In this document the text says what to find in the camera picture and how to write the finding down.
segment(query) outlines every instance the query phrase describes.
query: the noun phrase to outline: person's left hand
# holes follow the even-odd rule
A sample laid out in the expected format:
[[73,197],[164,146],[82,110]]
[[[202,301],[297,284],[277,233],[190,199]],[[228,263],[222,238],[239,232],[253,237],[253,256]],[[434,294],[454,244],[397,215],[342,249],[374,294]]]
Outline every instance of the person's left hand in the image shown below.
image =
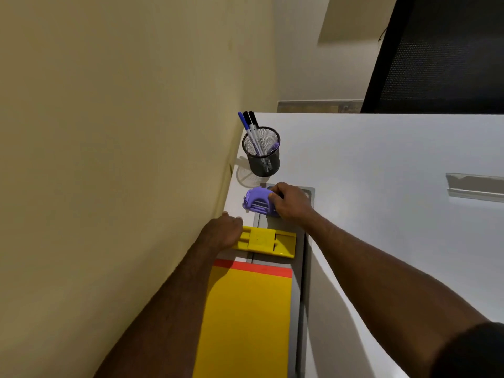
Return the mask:
[[242,218],[234,218],[224,212],[221,217],[210,220],[203,227],[196,242],[219,252],[235,245],[242,232]]

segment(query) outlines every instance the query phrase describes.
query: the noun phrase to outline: pen holder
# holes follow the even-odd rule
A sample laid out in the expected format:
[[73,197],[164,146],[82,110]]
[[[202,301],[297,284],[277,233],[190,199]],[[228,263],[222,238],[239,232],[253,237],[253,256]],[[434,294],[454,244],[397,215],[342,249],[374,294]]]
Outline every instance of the pen holder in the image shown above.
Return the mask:
[[250,170],[259,177],[268,177],[280,168],[280,135],[270,127],[258,127],[257,133],[266,155],[256,154],[248,134],[243,137],[241,146],[249,159]]

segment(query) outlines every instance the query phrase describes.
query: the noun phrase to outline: yellow tool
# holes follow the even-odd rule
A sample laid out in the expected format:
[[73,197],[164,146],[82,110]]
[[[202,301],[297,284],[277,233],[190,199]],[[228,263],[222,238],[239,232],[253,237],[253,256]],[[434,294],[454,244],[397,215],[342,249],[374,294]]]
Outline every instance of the yellow tool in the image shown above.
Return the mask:
[[243,226],[240,240],[233,246],[233,249],[293,259],[296,250],[296,234],[275,229]]

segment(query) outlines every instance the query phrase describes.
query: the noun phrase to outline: black mesh chair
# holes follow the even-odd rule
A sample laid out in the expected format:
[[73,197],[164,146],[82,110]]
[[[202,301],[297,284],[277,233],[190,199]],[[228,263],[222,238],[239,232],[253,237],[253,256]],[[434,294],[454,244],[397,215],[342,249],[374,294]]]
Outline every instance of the black mesh chair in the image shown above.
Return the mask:
[[397,0],[363,113],[504,113],[504,0]]

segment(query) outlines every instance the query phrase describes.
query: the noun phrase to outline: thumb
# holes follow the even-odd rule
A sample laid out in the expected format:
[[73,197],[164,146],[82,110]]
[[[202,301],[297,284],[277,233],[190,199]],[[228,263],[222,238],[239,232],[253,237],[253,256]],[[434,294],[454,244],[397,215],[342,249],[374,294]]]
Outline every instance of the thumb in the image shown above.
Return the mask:
[[268,195],[268,198],[275,205],[276,209],[282,207],[283,199],[279,197],[276,193],[272,192],[271,194]]

